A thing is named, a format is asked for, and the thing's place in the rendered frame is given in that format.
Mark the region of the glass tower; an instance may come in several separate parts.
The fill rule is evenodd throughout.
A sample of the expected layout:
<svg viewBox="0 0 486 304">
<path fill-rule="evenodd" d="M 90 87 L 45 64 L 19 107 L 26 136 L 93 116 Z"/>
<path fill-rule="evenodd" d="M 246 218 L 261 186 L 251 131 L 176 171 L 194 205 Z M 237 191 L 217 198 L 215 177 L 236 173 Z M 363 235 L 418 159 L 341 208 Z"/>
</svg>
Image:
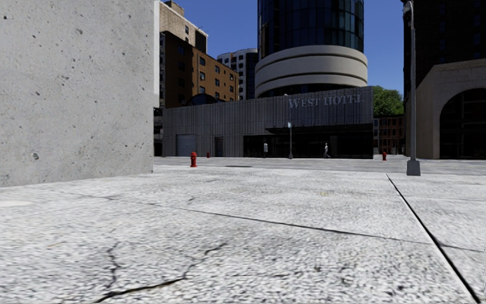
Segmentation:
<svg viewBox="0 0 486 304">
<path fill-rule="evenodd" d="M 365 0 L 257 0 L 255 98 L 165 109 L 162 156 L 369 158 Z"/>
</svg>

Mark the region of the white apartment tower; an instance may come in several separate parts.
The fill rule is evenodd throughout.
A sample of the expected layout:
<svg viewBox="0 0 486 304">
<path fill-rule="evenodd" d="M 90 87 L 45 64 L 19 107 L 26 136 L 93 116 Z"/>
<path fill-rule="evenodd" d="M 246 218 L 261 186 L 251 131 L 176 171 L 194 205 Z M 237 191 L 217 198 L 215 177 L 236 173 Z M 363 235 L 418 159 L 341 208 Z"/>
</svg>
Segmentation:
<svg viewBox="0 0 486 304">
<path fill-rule="evenodd" d="M 235 52 L 223 53 L 216 57 L 217 61 L 230 67 L 239 75 L 239 99 L 255 98 L 255 67 L 258 62 L 256 48 L 241 49 Z"/>
</svg>

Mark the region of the brown brick building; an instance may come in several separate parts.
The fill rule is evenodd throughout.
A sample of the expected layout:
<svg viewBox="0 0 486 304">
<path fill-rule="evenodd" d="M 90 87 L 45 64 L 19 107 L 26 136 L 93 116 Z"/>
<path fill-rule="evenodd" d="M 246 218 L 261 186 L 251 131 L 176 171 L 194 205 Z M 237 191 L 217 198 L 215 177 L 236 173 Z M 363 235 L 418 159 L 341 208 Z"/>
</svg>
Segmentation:
<svg viewBox="0 0 486 304">
<path fill-rule="evenodd" d="M 154 155 L 163 152 L 164 110 L 238 99 L 237 73 L 207 53 L 208 35 L 173 0 L 159 5 L 159 106 L 154 109 Z"/>
</svg>

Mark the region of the red brick building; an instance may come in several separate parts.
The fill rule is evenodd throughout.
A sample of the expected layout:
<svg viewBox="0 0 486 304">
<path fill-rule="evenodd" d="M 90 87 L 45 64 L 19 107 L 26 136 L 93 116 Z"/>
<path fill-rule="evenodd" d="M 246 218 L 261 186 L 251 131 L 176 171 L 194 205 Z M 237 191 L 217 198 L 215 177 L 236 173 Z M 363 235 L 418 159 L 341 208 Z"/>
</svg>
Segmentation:
<svg viewBox="0 0 486 304">
<path fill-rule="evenodd" d="M 373 152 L 403 155 L 405 149 L 404 115 L 379 116 L 373 119 Z"/>
</svg>

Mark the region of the trees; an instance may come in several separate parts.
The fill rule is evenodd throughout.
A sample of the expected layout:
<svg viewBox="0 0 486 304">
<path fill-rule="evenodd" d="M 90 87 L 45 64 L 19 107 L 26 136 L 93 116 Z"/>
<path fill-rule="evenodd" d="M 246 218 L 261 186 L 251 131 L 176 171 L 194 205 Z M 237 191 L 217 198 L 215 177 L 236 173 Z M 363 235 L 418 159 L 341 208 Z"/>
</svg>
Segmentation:
<svg viewBox="0 0 486 304">
<path fill-rule="evenodd" d="M 373 116 L 401 115 L 404 113 L 403 96 L 397 90 L 373 86 Z"/>
</svg>

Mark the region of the grey street lamp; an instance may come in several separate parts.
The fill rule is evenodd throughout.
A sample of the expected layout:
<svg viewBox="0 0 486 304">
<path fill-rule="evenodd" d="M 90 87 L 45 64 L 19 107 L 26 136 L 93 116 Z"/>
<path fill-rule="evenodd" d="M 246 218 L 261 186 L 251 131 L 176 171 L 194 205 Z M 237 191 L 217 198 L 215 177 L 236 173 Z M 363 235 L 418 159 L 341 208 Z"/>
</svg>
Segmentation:
<svg viewBox="0 0 486 304">
<path fill-rule="evenodd" d="M 420 162 L 416 159 L 416 48 L 415 48 L 415 28 L 414 28 L 414 6 L 412 0 L 406 0 L 403 6 L 403 15 L 410 13 L 410 79 L 411 87 L 409 102 L 411 107 L 410 122 L 410 160 L 407 162 L 406 175 L 420 176 Z"/>
</svg>

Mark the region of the pale concrete building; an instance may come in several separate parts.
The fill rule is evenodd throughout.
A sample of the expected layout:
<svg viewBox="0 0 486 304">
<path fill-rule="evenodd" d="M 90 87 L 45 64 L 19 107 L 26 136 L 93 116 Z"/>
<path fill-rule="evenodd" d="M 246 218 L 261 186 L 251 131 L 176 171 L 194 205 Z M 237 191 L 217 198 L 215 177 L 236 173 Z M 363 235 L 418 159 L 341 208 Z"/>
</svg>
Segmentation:
<svg viewBox="0 0 486 304">
<path fill-rule="evenodd" d="M 0 187 L 153 169 L 156 0 L 0 0 Z"/>
</svg>

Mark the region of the dark tower with pale arch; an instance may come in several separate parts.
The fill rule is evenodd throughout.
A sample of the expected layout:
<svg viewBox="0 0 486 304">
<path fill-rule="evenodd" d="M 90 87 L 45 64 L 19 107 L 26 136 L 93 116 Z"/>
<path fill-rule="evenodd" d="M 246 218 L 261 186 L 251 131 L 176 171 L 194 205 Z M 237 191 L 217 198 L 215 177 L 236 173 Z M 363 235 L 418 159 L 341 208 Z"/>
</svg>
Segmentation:
<svg viewBox="0 0 486 304">
<path fill-rule="evenodd" d="M 416 87 L 416 155 L 486 159 L 486 0 L 411 1 L 404 22 L 405 154 L 411 150 Z"/>
</svg>

